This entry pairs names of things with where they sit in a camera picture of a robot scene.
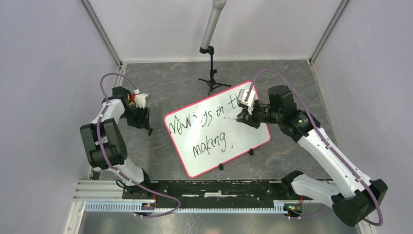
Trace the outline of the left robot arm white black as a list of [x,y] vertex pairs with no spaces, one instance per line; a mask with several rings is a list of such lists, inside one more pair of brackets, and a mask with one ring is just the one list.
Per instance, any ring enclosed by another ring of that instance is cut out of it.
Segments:
[[119,177],[118,186],[143,199],[152,195],[153,185],[145,170],[128,158],[126,143],[117,124],[124,118],[128,126],[146,129],[149,135],[152,134],[146,97],[147,94],[141,94],[139,90],[131,92],[124,87],[115,87],[112,95],[102,101],[98,116],[80,127],[90,166],[114,173]]

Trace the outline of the whiteboard with pink frame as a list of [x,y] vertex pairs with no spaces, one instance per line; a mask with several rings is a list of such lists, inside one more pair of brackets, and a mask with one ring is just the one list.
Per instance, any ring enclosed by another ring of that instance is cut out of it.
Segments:
[[250,85],[251,81],[245,81],[165,115],[164,124],[188,177],[204,174],[271,140],[267,124],[255,129],[223,118],[241,112],[237,96]]

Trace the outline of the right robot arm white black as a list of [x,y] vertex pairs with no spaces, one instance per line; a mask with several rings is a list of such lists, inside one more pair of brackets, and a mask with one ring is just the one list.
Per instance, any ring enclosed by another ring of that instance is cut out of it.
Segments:
[[298,109],[297,97],[285,85],[268,90],[269,103],[262,103],[252,88],[242,89],[237,96],[241,112],[236,120],[253,128],[263,123],[276,124],[280,130],[305,149],[328,173],[332,183],[310,178],[293,171],[282,179],[281,192],[288,199],[296,196],[311,198],[331,208],[347,226],[367,221],[377,212],[380,226],[383,217],[380,204],[388,190],[382,179],[371,179],[355,166],[331,141],[325,130],[306,109]]

